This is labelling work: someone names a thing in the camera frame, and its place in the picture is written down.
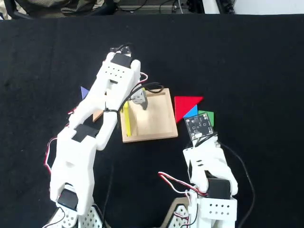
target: blue piece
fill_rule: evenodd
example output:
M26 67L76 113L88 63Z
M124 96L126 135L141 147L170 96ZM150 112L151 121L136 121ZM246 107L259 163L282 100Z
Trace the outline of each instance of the blue piece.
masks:
M187 112L187 114L184 115L184 118L189 118L192 116L198 115L198 106L194 106L193 108L191 108L190 111Z
M80 87L81 90L81 97L82 99L85 99L86 95L89 93L89 91L86 88Z

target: yellow block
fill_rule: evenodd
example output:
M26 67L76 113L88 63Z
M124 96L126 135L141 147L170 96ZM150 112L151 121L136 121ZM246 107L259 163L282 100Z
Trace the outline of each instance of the yellow block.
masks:
M131 124L130 124L130 115L129 115L129 103L128 101L124 103L123 106L123 113L124 113L124 123L125 123L125 128L127 131L127 136L131 136Z

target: circuit board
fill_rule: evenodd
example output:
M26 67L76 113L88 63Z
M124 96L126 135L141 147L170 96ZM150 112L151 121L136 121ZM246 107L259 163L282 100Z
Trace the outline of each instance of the circuit board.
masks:
M207 113L185 118L185 122L192 141L213 134Z

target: wooden frame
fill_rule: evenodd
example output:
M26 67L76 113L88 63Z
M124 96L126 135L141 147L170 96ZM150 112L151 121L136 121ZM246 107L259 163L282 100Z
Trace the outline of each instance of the wooden frame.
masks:
M123 142L136 142L178 136L169 89L158 94L146 91L148 108L129 102L131 136L127 136L124 113L120 113Z

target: black table surface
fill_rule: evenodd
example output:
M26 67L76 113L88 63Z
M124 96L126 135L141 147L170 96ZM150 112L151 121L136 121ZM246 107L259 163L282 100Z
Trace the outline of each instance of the black table surface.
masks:
M150 15L0 23L1 227L41 227L55 205L43 167L46 143L90 88L110 47L132 42L149 81L176 95L204 95L220 140L244 160L256 205L244 227L301 227L304 16ZM96 154L94 199L113 228L159 226L178 194L157 171L188 181L179 137L122 143L115 129ZM240 162L238 219L251 203Z

